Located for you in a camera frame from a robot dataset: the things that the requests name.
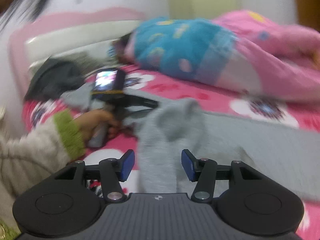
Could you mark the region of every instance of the pink blanket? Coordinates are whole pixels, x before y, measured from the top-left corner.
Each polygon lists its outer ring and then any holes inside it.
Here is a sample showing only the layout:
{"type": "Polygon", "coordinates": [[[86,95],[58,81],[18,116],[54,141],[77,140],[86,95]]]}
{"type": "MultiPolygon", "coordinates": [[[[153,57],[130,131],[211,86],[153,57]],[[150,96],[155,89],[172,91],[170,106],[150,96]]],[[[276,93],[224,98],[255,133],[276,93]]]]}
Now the pink blanket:
{"type": "Polygon", "coordinates": [[[215,86],[286,101],[320,101],[320,33],[278,25],[251,11],[213,20],[238,36],[215,86]]]}

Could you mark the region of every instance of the child's hand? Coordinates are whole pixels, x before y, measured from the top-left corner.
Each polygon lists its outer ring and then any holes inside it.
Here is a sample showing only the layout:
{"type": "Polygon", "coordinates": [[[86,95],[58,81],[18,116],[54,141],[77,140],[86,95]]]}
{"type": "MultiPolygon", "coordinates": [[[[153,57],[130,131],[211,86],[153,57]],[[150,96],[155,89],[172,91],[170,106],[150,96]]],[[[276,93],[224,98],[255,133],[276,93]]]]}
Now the child's hand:
{"type": "Polygon", "coordinates": [[[94,130],[102,122],[106,122],[110,125],[108,131],[109,139],[114,138],[120,129],[120,122],[114,119],[113,114],[104,110],[93,110],[84,113],[77,117],[74,121],[79,127],[84,142],[87,142],[91,139],[94,130]]]}

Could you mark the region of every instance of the black hair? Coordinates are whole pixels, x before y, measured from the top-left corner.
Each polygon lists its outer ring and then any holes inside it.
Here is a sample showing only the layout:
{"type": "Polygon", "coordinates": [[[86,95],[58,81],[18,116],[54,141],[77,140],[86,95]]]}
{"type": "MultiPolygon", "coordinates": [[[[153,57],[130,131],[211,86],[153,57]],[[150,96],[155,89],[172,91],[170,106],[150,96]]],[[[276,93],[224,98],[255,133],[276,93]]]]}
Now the black hair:
{"type": "MultiPolygon", "coordinates": [[[[0,27],[3,29],[11,20],[17,9],[20,7],[24,0],[14,0],[10,7],[1,15],[0,27]]],[[[27,0],[26,8],[20,16],[34,21],[45,9],[48,0],[27,0]]]]}
{"type": "Polygon", "coordinates": [[[130,33],[128,33],[128,34],[126,34],[126,35],[124,35],[124,36],[122,36],[122,37],[120,38],[120,42],[121,42],[121,45],[122,45],[122,46],[124,46],[124,47],[127,46],[131,34],[132,34],[132,32],[130,32],[130,33]]]}

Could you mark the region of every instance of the gray cloth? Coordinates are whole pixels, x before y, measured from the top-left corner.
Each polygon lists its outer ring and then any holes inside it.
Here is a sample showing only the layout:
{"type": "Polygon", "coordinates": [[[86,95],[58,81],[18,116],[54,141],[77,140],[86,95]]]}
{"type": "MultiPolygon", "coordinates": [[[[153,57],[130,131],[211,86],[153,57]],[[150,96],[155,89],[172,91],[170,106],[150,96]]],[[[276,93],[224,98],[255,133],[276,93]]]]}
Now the gray cloth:
{"type": "Polygon", "coordinates": [[[63,92],[76,90],[83,84],[84,78],[74,63],[49,58],[33,76],[25,100],[58,99],[63,92]]]}
{"type": "MultiPolygon", "coordinates": [[[[139,139],[143,192],[191,194],[195,184],[188,181],[180,159],[187,148],[197,158],[207,157],[218,164],[244,161],[298,196],[320,200],[318,133],[203,112],[193,99],[171,101],[142,91],[127,92],[160,102],[147,115],[138,111],[125,120],[134,125],[139,139]]],[[[215,196],[227,188],[227,182],[217,181],[215,196]]]]}
{"type": "Polygon", "coordinates": [[[60,98],[69,108],[81,112],[87,112],[92,109],[101,109],[105,106],[104,102],[96,99],[91,101],[90,92],[92,87],[93,82],[86,83],[77,90],[64,92],[60,98]]]}
{"type": "Polygon", "coordinates": [[[60,59],[76,63],[83,76],[87,76],[100,68],[123,66],[118,63],[116,57],[94,58],[85,51],[64,55],[60,59]]]}

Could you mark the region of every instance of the beige sweater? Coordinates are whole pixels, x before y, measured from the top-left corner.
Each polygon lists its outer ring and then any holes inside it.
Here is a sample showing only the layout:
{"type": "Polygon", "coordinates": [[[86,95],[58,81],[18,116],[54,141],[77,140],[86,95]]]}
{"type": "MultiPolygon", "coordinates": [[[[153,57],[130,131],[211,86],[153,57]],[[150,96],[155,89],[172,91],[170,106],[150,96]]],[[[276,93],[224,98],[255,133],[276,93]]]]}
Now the beige sweater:
{"type": "Polygon", "coordinates": [[[84,152],[68,112],[56,114],[19,140],[0,133],[0,239],[19,232],[12,215],[15,197],[63,168],[84,152]]]}

